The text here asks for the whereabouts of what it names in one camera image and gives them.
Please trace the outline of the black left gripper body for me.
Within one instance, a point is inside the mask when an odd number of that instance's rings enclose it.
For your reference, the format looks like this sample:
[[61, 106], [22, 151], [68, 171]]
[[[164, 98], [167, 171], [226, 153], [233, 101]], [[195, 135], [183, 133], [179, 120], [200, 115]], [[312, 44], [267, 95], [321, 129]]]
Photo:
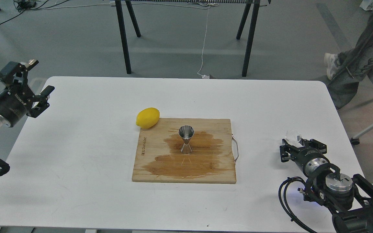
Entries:
[[12, 128], [24, 116], [32, 116], [32, 99], [35, 96], [31, 89], [4, 89], [0, 92], [0, 127]]

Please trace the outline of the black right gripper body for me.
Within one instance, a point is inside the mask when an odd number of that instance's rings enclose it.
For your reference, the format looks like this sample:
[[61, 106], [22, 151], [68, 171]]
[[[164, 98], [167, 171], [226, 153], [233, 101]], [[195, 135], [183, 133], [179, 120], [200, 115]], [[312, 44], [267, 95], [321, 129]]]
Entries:
[[310, 177], [319, 166], [330, 162], [320, 150], [315, 148], [292, 149], [290, 156], [306, 177]]

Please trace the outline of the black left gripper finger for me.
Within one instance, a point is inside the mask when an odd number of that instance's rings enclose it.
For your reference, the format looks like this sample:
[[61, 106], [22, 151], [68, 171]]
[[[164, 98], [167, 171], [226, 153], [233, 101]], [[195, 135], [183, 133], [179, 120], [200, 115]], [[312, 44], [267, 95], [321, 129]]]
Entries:
[[28, 72], [37, 64], [39, 64], [39, 61], [36, 59], [31, 59], [28, 62], [10, 61], [0, 71], [0, 82], [5, 85], [5, 89], [13, 87], [16, 84], [19, 84], [22, 89], [29, 87]]
[[48, 99], [53, 90], [55, 90], [55, 87], [48, 85], [39, 95], [33, 94], [27, 97], [26, 115], [37, 118], [43, 113], [50, 106]]

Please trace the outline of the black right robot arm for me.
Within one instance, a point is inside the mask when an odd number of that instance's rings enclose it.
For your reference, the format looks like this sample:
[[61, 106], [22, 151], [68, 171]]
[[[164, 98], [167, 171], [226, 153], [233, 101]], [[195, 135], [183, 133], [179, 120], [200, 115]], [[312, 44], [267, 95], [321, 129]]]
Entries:
[[291, 221], [309, 233], [314, 230], [304, 224], [290, 209], [286, 193], [290, 184], [300, 182], [304, 201], [326, 207], [338, 233], [373, 233], [373, 185], [362, 175], [349, 177], [326, 157], [327, 146], [315, 139], [299, 140], [299, 147], [283, 139], [281, 162], [293, 161], [306, 176], [288, 177], [279, 187], [280, 204]]

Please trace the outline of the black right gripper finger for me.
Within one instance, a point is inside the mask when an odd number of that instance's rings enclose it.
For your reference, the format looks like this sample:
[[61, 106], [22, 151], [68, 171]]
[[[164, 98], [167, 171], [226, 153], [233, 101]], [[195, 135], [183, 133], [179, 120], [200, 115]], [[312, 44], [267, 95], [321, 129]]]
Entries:
[[289, 144], [282, 139], [282, 145], [279, 147], [281, 162], [294, 161], [300, 152], [300, 148]]
[[302, 139], [301, 144], [303, 145], [302, 149], [300, 149], [300, 153], [304, 155], [308, 154], [326, 154], [327, 153], [327, 145], [321, 143], [315, 139]]

